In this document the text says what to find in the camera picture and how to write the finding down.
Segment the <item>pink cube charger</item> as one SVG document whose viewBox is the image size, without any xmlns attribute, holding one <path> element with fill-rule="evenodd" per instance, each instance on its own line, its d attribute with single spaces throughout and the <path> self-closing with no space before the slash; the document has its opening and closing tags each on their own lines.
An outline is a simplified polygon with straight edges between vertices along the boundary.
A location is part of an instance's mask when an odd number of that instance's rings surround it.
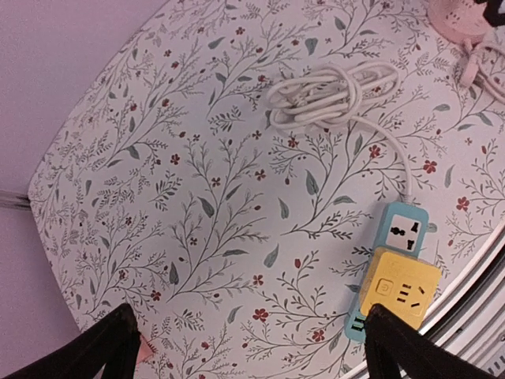
<svg viewBox="0 0 505 379">
<path fill-rule="evenodd" d="M 154 356 L 155 352 L 143 335 L 140 335 L 140 346 L 137 353 L 137 364 L 146 362 Z"/>
</svg>

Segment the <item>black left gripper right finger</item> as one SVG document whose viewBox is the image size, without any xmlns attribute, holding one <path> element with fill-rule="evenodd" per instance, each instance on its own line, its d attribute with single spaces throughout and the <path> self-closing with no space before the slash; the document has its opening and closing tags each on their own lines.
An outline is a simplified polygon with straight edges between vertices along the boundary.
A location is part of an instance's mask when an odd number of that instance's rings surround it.
<svg viewBox="0 0 505 379">
<path fill-rule="evenodd" d="M 371 378 L 491 378 L 492 375 L 436 346 L 381 304 L 365 320 L 365 355 Z"/>
</svg>

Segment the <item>left aluminium frame post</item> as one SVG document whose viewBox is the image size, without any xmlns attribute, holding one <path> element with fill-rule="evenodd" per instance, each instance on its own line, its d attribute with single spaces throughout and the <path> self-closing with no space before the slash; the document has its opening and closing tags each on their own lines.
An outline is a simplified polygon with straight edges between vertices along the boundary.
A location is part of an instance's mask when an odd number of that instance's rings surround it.
<svg viewBox="0 0 505 379">
<path fill-rule="evenodd" d="M 30 200 L 26 194 L 0 191 L 0 207 L 17 210 L 30 210 Z"/>
</svg>

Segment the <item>teal power strip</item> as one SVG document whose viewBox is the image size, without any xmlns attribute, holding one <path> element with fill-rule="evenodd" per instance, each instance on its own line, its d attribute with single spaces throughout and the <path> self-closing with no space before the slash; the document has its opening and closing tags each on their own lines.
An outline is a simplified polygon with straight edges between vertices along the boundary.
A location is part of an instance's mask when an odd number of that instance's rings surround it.
<svg viewBox="0 0 505 379">
<path fill-rule="evenodd" d="M 365 273 L 372 262 L 375 249 L 386 247 L 406 256 L 418 258 L 428 226 L 428 213 L 422 208 L 395 201 L 383 210 L 378 230 L 372 244 L 371 257 L 365 263 Z M 360 285 L 365 281 L 363 275 Z M 344 333 L 349 340 L 364 343 L 365 316 L 360 313 L 359 294 L 354 296 L 344 324 Z"/>
</svg>

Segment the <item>floral patterned table mat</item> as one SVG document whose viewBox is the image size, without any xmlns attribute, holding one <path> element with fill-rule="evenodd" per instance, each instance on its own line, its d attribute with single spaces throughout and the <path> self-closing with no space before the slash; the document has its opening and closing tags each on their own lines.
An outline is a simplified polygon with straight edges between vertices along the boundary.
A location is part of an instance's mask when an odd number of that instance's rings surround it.
<svg viewBox="0 0 505 379">
<path fill-rule="evenodd" d="M 266 92 L 325 65 L 396 67 L 399 90 L 359 111 L 406 150 L 445 298 L 504 216 L 504 106 L 459 84 L 463 57 L 421 1 L 167 2 L 29 186 L 78 327 L 130 304 L 155 352 L 139 378 L 356 375 L 346 315 L 402 161 L 357 122 L 277 130 Z"/>
</svg>

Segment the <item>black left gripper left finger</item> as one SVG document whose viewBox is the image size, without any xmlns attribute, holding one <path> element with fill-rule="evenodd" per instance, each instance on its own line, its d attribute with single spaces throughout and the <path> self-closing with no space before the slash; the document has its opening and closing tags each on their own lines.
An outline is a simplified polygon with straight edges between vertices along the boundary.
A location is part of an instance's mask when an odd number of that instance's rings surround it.
<svg viewBox="0 0 505 379">
<path fill-rule="evenodd" d="M 133 308 L 123 303 L 64 347 L 11 373 L 19 378 L 103 378 L 134 376 L 140 332 Z"/>
</svg>

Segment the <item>yellow cube socket adapter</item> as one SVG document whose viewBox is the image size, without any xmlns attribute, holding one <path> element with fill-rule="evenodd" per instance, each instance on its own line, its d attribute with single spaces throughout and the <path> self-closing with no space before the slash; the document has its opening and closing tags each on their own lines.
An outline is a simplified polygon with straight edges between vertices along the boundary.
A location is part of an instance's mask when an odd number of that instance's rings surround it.
<svg viewBox="0 0 505 379">
<path fill-rule="evenodd" d="M 418 330 L 433 300 L 441 271 L 428 262 L 379 247 L 359 294 L 359 310 L 368 316 L 381 304 Z"/>
</svg>

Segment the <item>aluminium front rail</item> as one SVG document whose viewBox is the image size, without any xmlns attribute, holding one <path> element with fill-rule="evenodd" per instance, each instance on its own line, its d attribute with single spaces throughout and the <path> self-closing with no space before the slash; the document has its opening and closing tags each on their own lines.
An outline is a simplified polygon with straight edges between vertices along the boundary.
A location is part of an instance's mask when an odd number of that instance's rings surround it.
<svg viewBox="0 0 505 379">
<path fill-rule="evenodd" d="M 504 377 L 504 222 L 434 301 L 420 333 L 437 346 Z"/>
</svg>

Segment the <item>round pink socket hub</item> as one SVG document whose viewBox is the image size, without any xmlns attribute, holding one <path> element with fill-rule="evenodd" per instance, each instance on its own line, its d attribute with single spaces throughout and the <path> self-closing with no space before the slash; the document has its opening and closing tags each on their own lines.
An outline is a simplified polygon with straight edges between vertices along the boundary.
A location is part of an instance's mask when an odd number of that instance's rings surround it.
<svg viewBox="0 0 505 379">
<path fill-rule="evenodd" d="M 452 43 L 481 42 L 492 30 L 483 13 L 485 2 L 474 0 L 430 0 L 428 19 L 432 27 Z"/>
</svg>

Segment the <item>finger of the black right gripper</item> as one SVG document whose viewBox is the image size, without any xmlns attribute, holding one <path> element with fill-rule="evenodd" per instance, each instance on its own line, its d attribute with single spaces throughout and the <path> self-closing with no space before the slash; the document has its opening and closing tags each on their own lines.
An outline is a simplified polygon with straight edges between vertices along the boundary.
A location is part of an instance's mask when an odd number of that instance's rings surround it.
<svg viewBox="0 0 505 379">
<path fill-rule="evenodd" d="M 478 5 L 484 4 L 483 18 L 494 28 L 505 25 L 504 0 L 475 0 Z"/>
</svg>

